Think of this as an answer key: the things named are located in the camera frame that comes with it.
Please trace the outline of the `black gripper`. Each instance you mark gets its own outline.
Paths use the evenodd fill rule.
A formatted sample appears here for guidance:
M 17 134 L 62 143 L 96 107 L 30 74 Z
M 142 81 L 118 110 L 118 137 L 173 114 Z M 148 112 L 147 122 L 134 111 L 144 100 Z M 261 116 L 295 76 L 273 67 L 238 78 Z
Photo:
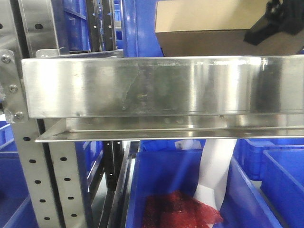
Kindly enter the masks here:
M 279 32 L 295 36 L 303 29 L 302 0 L 270 0 L 265 14 L 245 33 L 244 41 L 257 46 Z

